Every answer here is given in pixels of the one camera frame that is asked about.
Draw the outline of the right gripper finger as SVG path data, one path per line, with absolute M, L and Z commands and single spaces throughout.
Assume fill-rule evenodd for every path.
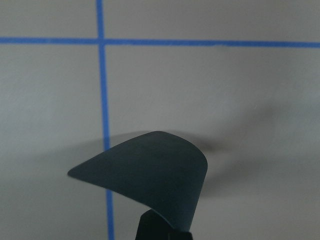
M 136 240 L 192 240 L 190 232 L 173 229 L 159 214 L 150 209 L 141 215 Z

